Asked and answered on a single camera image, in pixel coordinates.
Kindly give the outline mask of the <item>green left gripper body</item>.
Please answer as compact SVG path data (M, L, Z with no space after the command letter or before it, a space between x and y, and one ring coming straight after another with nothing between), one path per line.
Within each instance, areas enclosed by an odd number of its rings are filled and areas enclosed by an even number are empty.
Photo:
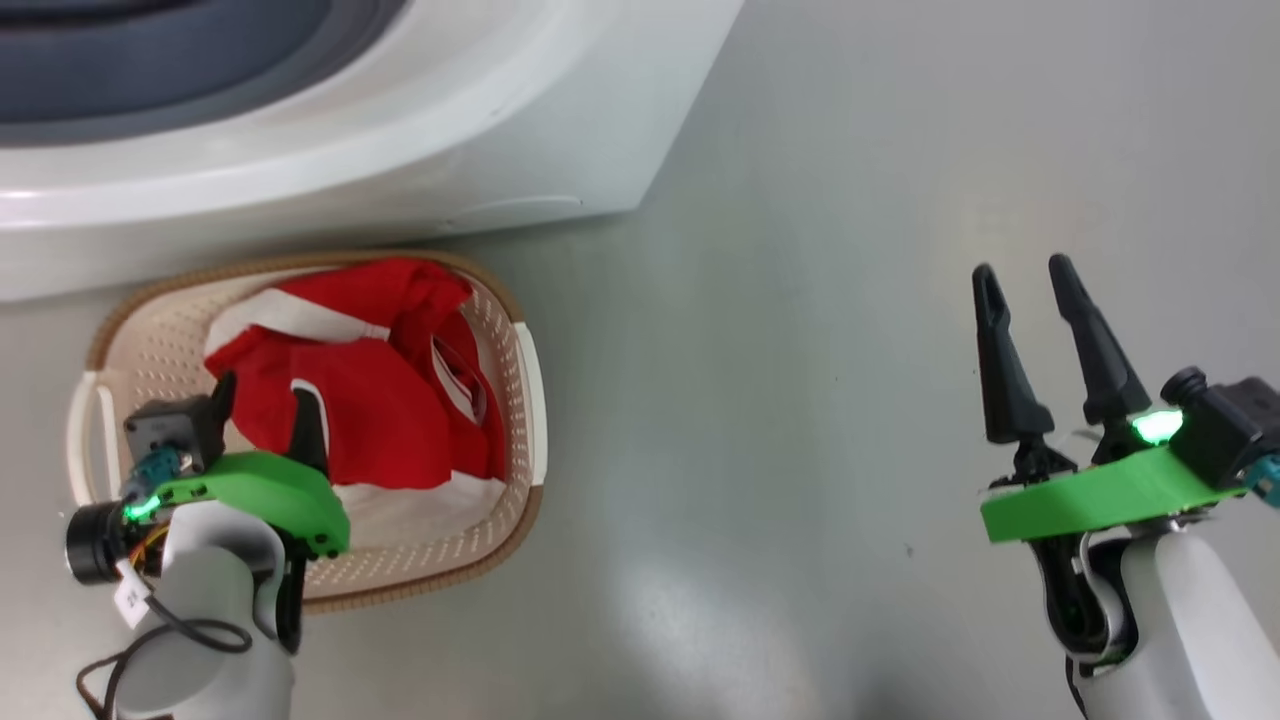
M351 523L329 479L319 470L268 452L228 454L195 477L178 477L148 492L148 514L160 507L218 501L308 546L314 559L349 552Z

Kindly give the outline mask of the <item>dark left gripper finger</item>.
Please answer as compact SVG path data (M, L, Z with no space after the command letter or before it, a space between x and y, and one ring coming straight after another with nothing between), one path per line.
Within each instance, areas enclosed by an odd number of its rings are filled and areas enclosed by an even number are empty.
M227 451L225 425L230 420L236 402L237 375L223 374L209 397L206 456L221 456Z
M311 386L291 388L294 420L291 432L291 460L329 477L329 430L320 393Z

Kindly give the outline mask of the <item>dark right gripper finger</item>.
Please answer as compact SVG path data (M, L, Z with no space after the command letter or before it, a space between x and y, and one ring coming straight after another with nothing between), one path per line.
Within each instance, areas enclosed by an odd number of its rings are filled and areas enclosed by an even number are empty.
M1082 369L1085 421L1103 425L1147 411L1152 401L1073 260L1057 252L1048 269L1059 314L1071 329Z
M974 268L972 292L986 438L1015 445L1053 432L1052 414L1036 397L1012 342L1011 313L992 265Z

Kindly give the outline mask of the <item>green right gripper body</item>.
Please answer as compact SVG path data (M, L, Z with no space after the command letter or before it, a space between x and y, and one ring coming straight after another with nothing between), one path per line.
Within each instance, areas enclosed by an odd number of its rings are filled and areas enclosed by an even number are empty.
M993 482L980 505L989 542L1107 530L1242 497L1245 488L1215 489L1175 456L1170 442L1181 424L1178 410L1139 415L1120 434L1137 451L1085 469L1041 437L1024 439L1012 474Z

